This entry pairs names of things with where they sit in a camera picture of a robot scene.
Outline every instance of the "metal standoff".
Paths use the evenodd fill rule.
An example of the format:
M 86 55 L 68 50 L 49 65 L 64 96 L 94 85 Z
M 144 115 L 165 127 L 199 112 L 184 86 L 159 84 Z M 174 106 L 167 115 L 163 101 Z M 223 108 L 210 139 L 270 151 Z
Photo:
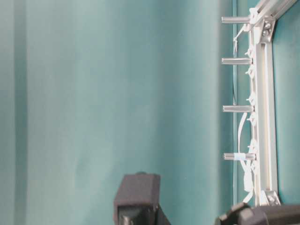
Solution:
M 225 113 L 251 113 L 254 111 L 252 105 L 224 105 L 223 112 Z
M 250 23 L 250 18 L 247 16 L 226 17 L 222 16 L 222 23 Z
M 222 58 L 223 65 L 251 65 L 252 59 L 250 58 Z
M 256 160 L 256 154 L 254 153 L 224 153 L 224 160 L 235 160 L 235 161 L 246 161 L 246 160 Z

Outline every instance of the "white string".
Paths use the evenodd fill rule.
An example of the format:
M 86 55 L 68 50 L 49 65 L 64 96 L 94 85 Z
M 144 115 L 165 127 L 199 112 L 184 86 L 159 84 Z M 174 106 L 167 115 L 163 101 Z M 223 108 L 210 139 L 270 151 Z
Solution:
M 244 127 L 244 123 L 247 118 L 247 113 L 244 112 L 242 118 L 240 119 L 239 129 L 238 129 L 238 153 L 240 153 L 240 136 Z M 244 171 L 244 190 L 248 192 L 247 196 L 244 198 L 243 202 L 247 203 L 253 197 L 253 180 L 252 180 L 252 169 L 251 169 L 251 161 L 247 160 L 245 163 L 244 160 L 240 160 L 240 164 Z
M 246 27 L 246 25 L 244 24 L 244 26 L 238 32 L 237 36 L 233 38 L 233 53 L 237 53 L 238 52 L 238 37 L 245 30 L 245 27 Z

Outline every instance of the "metal rail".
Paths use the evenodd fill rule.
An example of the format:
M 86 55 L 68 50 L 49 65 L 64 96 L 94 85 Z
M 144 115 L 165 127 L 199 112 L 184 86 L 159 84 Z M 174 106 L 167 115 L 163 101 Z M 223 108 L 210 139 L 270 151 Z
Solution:
M 248 32 L 249 37 L 248 58 L 223 58 L 221 63 L 249 65 L 246 74 L 250 79 L 250 105 L 224 105 L 223 111 L 251 113 L 248 119 L 252 136 L 250 150 L 244 155 L 226 153 L 224 159 L 250 162 L 247 165 L 251 165 L 249 168 L 254 178 L 256 205 L 266 204 L 266 193 L 278 193 L 272 35 L 276 20 L 296 1 L 261 0 L 255 8 L 249 10 L 250 15 L 247 17 L 221 19 L 222 23 L 244 23 L 242 31 Z

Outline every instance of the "teal curtain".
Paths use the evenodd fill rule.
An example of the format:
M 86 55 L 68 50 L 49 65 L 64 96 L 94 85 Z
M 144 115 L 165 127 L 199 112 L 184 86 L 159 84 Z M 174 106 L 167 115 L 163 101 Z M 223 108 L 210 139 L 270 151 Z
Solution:
M 124 174 L 174 225 L 232 204 L 231 0 L 3 0 L 0 217 L 113 224 Z

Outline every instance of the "aluminum curtain rail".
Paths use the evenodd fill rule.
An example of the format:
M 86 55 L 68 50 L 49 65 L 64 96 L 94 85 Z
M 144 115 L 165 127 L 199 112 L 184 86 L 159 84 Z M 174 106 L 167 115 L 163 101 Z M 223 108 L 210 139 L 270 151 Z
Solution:
M 244 24 L 238 36 L 248 33 L 248 57 L 222 58 L 221 63 L 249 65 L 248 71 L 245 71 L 250 79 L 249 105 L 224 105 L 223 111 L 244 113 L 239 126 L 238 146 L 242 127 L 249 115 L 251 143 L 248 152 L 241 153 L 239 148 L 238 153 L 224 154 L 224 159 L 240 161 L 248 192 L 244 201 L 254 196 L 256 205 L 270 204 L 270 199 L 278 199 L 272 36 L 276 20 L 296 1 L 261 0 L 255 8 L 249 9 L 249 16 L 221 18 L 222 23 Z M 236 45 L 238 36 L 233 39 Z

